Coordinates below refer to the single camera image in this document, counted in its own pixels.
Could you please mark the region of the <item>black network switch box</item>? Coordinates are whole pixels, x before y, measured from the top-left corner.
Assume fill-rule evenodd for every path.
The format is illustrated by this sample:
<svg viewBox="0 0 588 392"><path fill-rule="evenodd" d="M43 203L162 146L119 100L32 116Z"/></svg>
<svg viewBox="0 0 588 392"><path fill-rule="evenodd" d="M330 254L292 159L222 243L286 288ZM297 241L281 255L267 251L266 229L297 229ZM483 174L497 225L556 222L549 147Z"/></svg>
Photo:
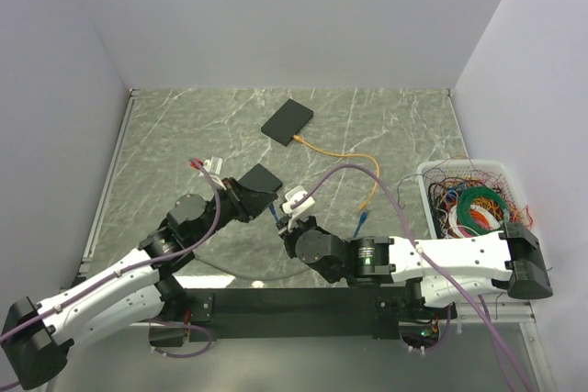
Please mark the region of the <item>black network switch box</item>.
<svg viewBox="0 0 588 392"><path fill-rule="evenodd" d="M287 147L313 116L311 109L290 98L262 125L261 132Z"/></svg>

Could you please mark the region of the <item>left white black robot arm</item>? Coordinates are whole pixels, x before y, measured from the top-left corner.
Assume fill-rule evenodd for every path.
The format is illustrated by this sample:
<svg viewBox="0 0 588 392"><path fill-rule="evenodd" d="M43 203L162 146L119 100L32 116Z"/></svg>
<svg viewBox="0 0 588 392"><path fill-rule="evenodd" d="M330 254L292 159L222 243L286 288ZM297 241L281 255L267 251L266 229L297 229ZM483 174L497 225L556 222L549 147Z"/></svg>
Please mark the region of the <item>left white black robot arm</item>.
<svg viewBox="0 0 588 392"><path fill-rule="evenodd" d="M11 305L1 348L17 377L32 390L52 380L75 349L138 321L178 318L184 290L174 274L194 250L231 221L250 222L277 199L280 182L262 187L243 179L210 179L213 197L180 196L160 226L107 269L66 291Z"/></svg>

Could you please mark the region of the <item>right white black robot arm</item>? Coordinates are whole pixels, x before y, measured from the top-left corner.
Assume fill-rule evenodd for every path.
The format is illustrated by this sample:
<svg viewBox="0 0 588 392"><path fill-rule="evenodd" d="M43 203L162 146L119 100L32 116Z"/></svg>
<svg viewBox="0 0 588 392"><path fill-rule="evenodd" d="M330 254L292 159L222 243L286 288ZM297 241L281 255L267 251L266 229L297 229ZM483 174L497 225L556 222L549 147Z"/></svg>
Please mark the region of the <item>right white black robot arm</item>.
<svg viewBox="0 0 588 392"><path fill-rule="evenodd" d="M538 238L520 223L460 239L410 241L394 236L342 239L318 226L315 217L281 219L277 233L287 255L326 282L349 286L416 284L404 306L416 318L435 308L504 291L518 300L552 297Z"/></svg>

